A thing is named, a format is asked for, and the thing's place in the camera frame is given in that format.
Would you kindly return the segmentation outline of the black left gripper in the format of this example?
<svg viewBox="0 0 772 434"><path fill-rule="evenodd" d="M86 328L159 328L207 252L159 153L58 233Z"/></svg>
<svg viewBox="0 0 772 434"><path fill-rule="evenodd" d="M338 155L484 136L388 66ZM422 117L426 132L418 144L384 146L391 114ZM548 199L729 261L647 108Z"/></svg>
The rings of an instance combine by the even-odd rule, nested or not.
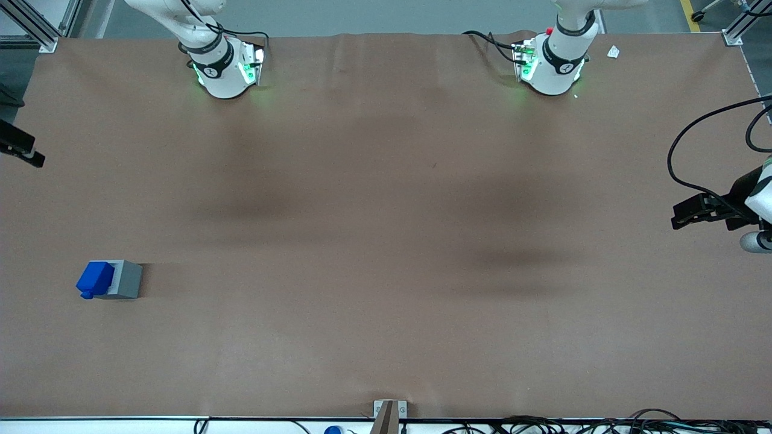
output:
<svg viewBox="0 0 772 434"><path fill-rule="evenodd" d="M733 182L726 196L736 206L738 214L749 224L767 229L767 168L758 167ZM673 230L681 230L690 224L733 219L732 209L722 198L709 194L697 194L674 205Z"/></svg>

